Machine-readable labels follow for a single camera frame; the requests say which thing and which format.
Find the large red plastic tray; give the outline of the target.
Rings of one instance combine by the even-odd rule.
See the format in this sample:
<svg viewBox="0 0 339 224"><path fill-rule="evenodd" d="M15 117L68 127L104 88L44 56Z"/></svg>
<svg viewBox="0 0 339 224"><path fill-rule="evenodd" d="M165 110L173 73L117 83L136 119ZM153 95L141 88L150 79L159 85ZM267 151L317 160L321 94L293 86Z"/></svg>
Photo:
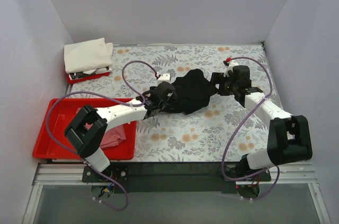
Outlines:
<svg viewBox="0 0 339 224"><path fill-rule="evenodd" d="M65 138L64 130L75 117L77 110L84 105L108 107L115 103L103 98L66 98L57 104L49 118L49 129L60 143L70 149L74 148ZM117 146L103 150L109 160L130 160L134 156L137 122L126 123L123 127L126 140ZM41 126L32 156L37 159L79 160L77 154L71 153L50 138L46 129L46 121L43 121Z"/></svg>

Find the pink t-shirt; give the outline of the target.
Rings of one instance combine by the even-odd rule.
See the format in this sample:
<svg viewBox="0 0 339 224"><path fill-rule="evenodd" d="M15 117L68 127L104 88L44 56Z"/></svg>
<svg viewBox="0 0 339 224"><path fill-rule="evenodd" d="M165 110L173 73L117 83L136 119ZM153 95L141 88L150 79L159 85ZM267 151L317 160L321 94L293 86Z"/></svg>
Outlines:
<svg viewBox="0 0 339 224"><path fill-rule="evenodd" d="M86 105L76 111L72 128L86 149L112 148L126 140L124 126L112 125L113 107Z"/></svg>

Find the aluminium frame rail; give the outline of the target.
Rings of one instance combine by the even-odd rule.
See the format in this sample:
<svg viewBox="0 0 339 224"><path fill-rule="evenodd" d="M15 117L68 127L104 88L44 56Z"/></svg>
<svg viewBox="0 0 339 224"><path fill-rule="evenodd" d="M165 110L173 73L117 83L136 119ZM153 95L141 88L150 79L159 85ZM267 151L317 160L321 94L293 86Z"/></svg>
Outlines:
<svg viewBox="0 0 339 224"><path fill-rule="evenodd" d="M33 184L40 185L78 185L81 184L83 164L39 164ZM260 184L272 184L279 175L279 184L318 184L319 180L311 163L300 162L270 169L271 180Z"/></svg>

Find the folded black white striped t-shirt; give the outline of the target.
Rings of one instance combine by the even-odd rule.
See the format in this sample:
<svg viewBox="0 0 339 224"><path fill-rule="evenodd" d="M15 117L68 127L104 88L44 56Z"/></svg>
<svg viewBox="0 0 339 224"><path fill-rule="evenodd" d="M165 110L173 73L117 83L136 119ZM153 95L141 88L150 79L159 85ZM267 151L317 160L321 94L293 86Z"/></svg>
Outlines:
<svg viewBox="0 0 339 224"><path fill-rule="evenodd" d="M98 68L98 69L93 69L93 70L88 70L88 71L70 73L68 74L68 77L70 80L76 80L76 79L82 79L82 78L93 76L93 75L110 73L111 71L112 71L112 68L108 66L108 67L103 67L103 68Z"/></svg>

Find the small red tray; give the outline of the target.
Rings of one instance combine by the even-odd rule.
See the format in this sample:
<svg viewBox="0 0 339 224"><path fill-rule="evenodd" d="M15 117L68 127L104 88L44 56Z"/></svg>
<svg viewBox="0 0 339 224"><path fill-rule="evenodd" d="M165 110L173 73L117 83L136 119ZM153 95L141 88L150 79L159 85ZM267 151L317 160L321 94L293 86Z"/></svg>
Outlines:
<svg viewBox="0 0 339 224"><path fill-rule="evenodd" d="M87 81L87 80L98 79L98 78L101 78L103 76L109 76L109 75L110 75L110 72L106 72L106 73L92 74L92 75L87 75L85 77L72 79L70 74L67 74L67 82L72 85L72 84L84 82L84 81Z"/></svg>

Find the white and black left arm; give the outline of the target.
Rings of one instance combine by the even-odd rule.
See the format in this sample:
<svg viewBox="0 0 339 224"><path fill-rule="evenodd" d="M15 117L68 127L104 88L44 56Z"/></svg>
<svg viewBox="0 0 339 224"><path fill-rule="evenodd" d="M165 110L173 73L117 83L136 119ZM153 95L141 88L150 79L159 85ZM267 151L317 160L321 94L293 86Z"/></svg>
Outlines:
<svg viewBox="0 0 339 224"><path fill-rule="evenodd" d="M65 137L78 156L94 169L94 175L102 182L113 174L110 161L100 147L106 132L129 122L156 116L177 100L175 87L161 82L141 96L110 107L83 106L64 131Z"/></svg>

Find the floral patterned table mat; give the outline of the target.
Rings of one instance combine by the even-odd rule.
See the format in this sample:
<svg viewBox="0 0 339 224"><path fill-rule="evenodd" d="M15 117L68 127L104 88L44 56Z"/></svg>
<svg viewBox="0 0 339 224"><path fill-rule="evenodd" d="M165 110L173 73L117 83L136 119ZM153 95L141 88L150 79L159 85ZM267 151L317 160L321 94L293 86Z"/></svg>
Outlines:
<svg viewBox="0 0 339 224"><path fill-rule="evenodd" d="M200 69L206 78L225 71L223 61L235 57L251 70L252 84L280 104L264 48L249 46L117 46L113 49L113 69L109 76L76 83L68 88L73 97L102 94L134 98L155 85L153 70L172 79L191 69ZM246 123L247 111L232 96L214 95L207 107L192 114L161 113L137 124L135 162L219 162L238 161L242 155L263 149L268 130L256 116Z"/></svg>

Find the folded cream white t-shirt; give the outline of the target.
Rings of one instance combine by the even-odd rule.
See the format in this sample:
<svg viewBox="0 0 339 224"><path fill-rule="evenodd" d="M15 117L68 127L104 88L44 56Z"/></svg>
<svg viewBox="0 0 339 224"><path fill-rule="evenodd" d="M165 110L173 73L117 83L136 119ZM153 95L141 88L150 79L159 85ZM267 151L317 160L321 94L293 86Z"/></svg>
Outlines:
<svg viewBox="0 0 339 224"><path fill-rule="evenodd" d="M104 38L64 45L65 72L79 73L112 65L113 43Z"/></svg>

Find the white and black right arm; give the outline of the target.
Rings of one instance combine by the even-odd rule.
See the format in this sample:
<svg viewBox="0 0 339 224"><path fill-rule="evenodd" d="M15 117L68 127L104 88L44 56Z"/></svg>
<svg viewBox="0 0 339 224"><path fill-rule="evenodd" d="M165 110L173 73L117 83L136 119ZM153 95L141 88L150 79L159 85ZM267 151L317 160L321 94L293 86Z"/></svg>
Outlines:
<svg viewBox="0 0 339 224"><path fill-rule="evenodd" d="M221 96L234 96L244 108L252 111L267 127L267 147L244 155L237 168L245 180L252 180L263 168L310 160L313 156L308 120L292 115L252 86L248 66L231 65L225 73L212 73L211 85Z"/></svg>

